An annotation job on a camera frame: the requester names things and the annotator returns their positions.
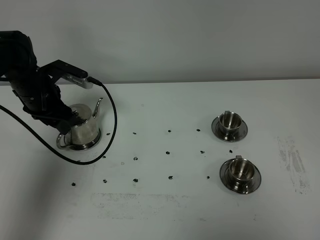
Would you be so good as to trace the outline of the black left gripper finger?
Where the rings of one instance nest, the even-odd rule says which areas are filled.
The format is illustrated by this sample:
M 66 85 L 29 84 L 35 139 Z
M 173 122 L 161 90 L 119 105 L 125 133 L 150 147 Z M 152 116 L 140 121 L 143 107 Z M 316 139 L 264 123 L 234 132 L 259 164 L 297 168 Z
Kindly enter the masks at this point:
M 86 113 L 83 113 L 80 110 L 71 111 L 64 110 L 63 111 L 63 123 L 67 125 L 81 125 L 84 124 L 88 120 Z
M 66 135 L 70 131 L 71 125 L 69 124 L 68 121 L 59 121 L 58 124 L 56 125 L 56 129 L 62 135 Z

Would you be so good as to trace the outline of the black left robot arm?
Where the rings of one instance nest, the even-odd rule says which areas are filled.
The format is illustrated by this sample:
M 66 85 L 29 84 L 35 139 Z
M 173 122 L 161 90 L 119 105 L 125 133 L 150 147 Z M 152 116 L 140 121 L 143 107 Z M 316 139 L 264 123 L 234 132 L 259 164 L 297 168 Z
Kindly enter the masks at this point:
M 56 82 L 63 78 L 82 86 L 87 77 L 86 71 L 62 60 L 39 67 L 28 36 L 20 31 L 1 31 L 1 80 L 10 83 L 26 113 L 62 134 L 82 120 L 63 103 Z

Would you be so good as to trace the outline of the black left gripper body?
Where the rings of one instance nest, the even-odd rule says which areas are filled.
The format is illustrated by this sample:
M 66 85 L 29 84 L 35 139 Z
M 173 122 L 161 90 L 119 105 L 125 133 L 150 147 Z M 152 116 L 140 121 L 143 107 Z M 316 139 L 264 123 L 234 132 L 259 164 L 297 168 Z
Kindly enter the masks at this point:
M 45 125 L 56 128 L 64 121 L 64 110 L 71 110 L 61 100 L 56 82 L 64 74 L 87 78 L 88 73 L 62 60 L 56 60 L 40 68 L 12 74 L 12 89 L 23 104 L 23 110 Z

